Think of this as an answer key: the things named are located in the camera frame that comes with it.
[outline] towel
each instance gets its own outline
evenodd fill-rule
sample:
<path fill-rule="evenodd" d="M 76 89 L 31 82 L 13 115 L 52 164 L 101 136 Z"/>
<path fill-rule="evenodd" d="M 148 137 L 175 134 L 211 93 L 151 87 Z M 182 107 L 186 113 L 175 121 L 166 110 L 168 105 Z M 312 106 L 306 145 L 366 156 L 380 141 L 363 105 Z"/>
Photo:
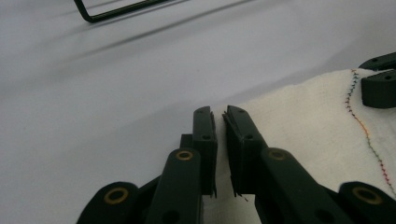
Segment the towel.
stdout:
<path fill-rule="evenodd" d="M 396 198 L 396 108 L 361 103 L 361 79 L 378 72 L 351 69 L 311 78 L 238 105 L 269 147 L 289 151 L 322 186 L 360 181 Z M 215 111 L 219 139 L 218 198 L 204 197 L 205 223 L 261 223 L 253 195 L 233 196 L 225 123 Z"/>

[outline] multicolored thread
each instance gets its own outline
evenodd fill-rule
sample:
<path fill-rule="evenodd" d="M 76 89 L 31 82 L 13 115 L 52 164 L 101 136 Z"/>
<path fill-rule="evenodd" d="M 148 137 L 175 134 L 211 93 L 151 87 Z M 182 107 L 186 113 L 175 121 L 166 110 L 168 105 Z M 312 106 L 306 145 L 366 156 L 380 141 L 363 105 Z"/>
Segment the multicolored thread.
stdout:
<path fill-rule="evenodd" d="M 393 196 L 396 198 L 396 192 L 395 192 L 395 189 L 393 188 L 393 186 L 392 186 L 392 184 L 390 182 L 387 169 L 385 168 L 385 164 L 382 161 L 381 157 L 379 156 L 378 152 L 372 146 L 371 139 L 370 139 L 370 133 L 369 133 L 368 129 L 366 128 L 366 126 L 364 125 L 363 121 L 361 121 L 356 116 L 356 114 L 353 112 L 353 109 L 352 109 L 352 107 L 350 105 L 350 98 L 352 96 L 353 91 L 356 89 L 356 85 L 358 85 L 358 82 L 359 82 L 359 79 L 360 79 L 359 78 L 359 73 L 355 69 L 352 69 L 351 72 L 352 72 L 353 78 L 352 78 L 352 84 L 351 84 L 350 89 L 349 89 L 349 93 L 347 94 L 347 98 L 346 98 L 346 101 L 345 101 L 346 109 L 348 109 L 348 112 L 352 115 L 352 117 L 363 128 L 364 134 L 366 135 L 366 139 L 367 139 L 367 145 L 371 149 L 371 151 L 375 154 L 375 157 L 378 160 L 378 163 L 379 163 L 379 165 L 381 167 L 382 175 L 384 176 L 385 181 L 387 182 L 387 184 L 388 184 L 388 186 L 390 188 L 390 191 L 393 193 Z"/>

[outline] white cloth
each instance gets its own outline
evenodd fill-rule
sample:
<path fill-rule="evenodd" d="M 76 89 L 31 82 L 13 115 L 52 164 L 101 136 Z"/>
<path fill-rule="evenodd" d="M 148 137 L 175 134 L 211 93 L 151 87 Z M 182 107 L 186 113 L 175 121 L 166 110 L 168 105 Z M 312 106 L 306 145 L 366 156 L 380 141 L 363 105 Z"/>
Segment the white cloth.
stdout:
<path fill-rule="evenodd" d="M 324 74 L 239 106 L 252 117 L 269 147 L 288 150 L 319 184 L 338 191 L 344 182 L 360 181 L 394 198 L 389 184 L 396 186 L 396 108 L 361 103 L 360 79 L 374 73 L 357 69 Z M 204 199 L 205 223 L 260 223 L 254 197 L 233 196 L 220 115 L 224 110 L 215 112 L 219 197 Z"/>

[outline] colorful stitching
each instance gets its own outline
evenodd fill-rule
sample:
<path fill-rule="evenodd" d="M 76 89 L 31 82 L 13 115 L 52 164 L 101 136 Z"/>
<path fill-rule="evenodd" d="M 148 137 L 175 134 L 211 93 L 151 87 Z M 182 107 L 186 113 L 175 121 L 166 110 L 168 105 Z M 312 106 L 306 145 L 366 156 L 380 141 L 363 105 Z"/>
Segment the colorful stitching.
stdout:
<path fill-rule="evenodd" d="M 349 93 L 347 94 L 348 97 L 346 98 L 346 101 L 345 101 L 345 103 L 346 103 L 346 109 L 348 109 L 348 112 L 352 115 L 352 117 L 353 117 L 353 118 L 359 123 L 359 125 L 363 128 L 364 133 L 365 133 L 365 135 L 366 135 L 367 144 L 368 144 L 369 148 L 371 149 L 371 151 L 375 154 L 375 157 L 377 158 L 377 160 L 378 160 L 378 162 L 379 162 L 379 165 L 381 166 L 382 175 L 385 177 L 385 181 L 387 182 L 387 184 L 388 184 L 388 186 L 389 186 L 389 188 L 390 188 L 390 191 L 393 193 L 393 196 L 396 198 L 396 192 L 395 192 L 395 189 L 393 188 L 393 186 L 392 186 L 392 184 L 391 184 L 391 182 L 390 182 L 387 169 L 385 169 L 385 164 L 384 164 L 384 162 L 382 162 L 382 159 L 381 159 L 381 157 L 379 156 L 378 152 L 373 148 L 373 146 L 372 146 L 372 144 L 371 144 L 371 139 L 370 139 L 369 131 L 368 131 L 368 129 L 366 128 L 366 126 L 364 125 L 363 121 L 361 121 L 361 120 L 355 115 L 355 113 L 354 113 L 353 110 L 352 110 L 352 107 L 350 106 L 350 97 L 352 96 L 352 93 L 353 93 L 353 91 L 355 90 L 356 85 L 357 85 L 358 80 L 359 80 L 359 74 L 356 72 L 356 70 L 355 70 L 355 69 L 352 69 L 351 72 L 352 72 L 353 78 L 352 78 L 352 84 L 351 84 L 350 89 L 349 89 Z"/>

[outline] cream fabric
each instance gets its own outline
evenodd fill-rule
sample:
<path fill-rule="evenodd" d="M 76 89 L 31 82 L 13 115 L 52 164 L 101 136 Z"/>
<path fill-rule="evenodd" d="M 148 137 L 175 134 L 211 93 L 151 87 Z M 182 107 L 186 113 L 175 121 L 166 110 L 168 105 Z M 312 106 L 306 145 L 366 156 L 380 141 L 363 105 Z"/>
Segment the cream fabric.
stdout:
<path fill-rule="evenodd" d="M 396 108 L 374 109 L 361 103 L 360 79 L 374 73 L 357 69 L 324 74 L 239 107 L 253 118 L 268 146 L 288 150 L 319 184 L 338 191 L 344 182 L 361 181 L 394 198 L 378 157 L 389 183 L 396 186 Z M 204 198 L 205 223 L 260 223 L 254 197 L 233 196 L 221 118 L 225 109 L 215 112 L 219 197 Z"/>

